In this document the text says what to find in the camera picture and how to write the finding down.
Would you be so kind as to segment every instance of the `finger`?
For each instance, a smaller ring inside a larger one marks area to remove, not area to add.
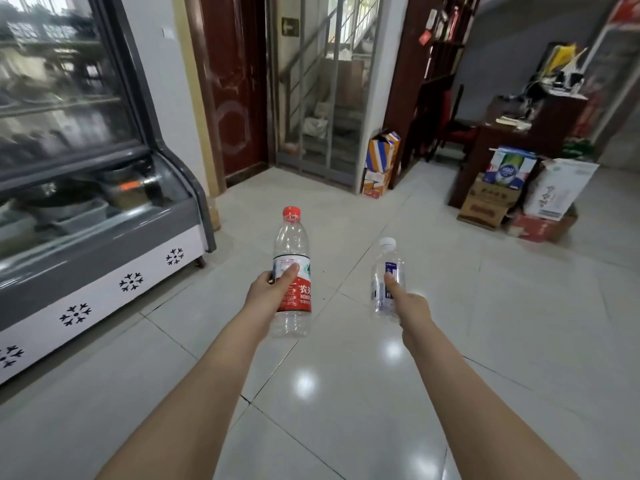
[[[394,299],[404,299],[406,296],[406,291],[400,286],[400,283],[396,281],[394,275],[391,273],[385,273],[385,286],[391,292],[391,296]]]
[[[271,271],[263,271],[255,279],[254,283],[268,283],[271,280]]]
[[[291,266],[287,268],[287,270],[282,274],[282,276],[279,277],[275,286],[279,291],[281,291],[283,295],[284,293],[287,292],[287,290],[289,289],[289,286],[291,286],[291,284],[293,283],[293,280],[296,279],[299,269],[300,269],[300,266],[297,263],[293,263]]]

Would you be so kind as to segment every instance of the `plastic water bottle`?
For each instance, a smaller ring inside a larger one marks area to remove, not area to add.
[[[385,273],[391,273],[404,288],[404,258],[396,250],[396,240],[393,237],[380,239],[382,254],[377,257],[371,270],[371,314],[374,317],[385,318],[398,322],[396,306],[391,292],[385,286]]]
[[[311,326],[311,261],[309,238],[300,224],[300,209],[285,207],[284,222],[273,250],[273,279],[280,279],[289,266],[298,263],[300,270],[282,299],[276,318],[271,322],[274,337],[304,337]]]

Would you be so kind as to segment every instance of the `snowflake decal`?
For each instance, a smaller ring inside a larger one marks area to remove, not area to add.
[[[73,325],[74,319],[76,323],[84,322],[85,318],[91,313],[91,308],[86,303],[80,305],[69,306],[67,311],[58,319],[65,326]]]
[[[22,357],[22,354],[24,354],[24,350],[15,345],[0,349],[0,364],[2,364],[2,368],[11,367],[16,360]]]
[[[184,251],[181,248],[172,249],[169,254],[166,256],[166,263],[171,266],[173,264],[178,264],[184,258]]]
[[[129,273],[120,281],[120,289],[122,291],[133,291],[136,288],[140,287],[140,283],[142,283],[142,274],[141,273]]]

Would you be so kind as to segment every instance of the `white tiled floor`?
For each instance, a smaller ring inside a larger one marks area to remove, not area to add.
[[[270,268],[286,205],[311,238],[316,320],[260,346],[216,480],[460,478],[399,328],[368,315],[381,235],[473,368],[583,478],[639,478],[640,175],[599,170],[558,246],[458,222],[453,176],[420,163],[379,201],[281,169],[231,188],[206,269],[0,388],[0,480],[90,479]]]

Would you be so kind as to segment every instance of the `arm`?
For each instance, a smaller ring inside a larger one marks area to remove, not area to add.
[[[242,310],[96,480],[211,480],[255,350],[297,273],[295,264],[273,285],[270,272],[258,276]]]
[[[578,475],[466,363],[431,320],[425,298],[385,284],[463,480],[560,480]]]

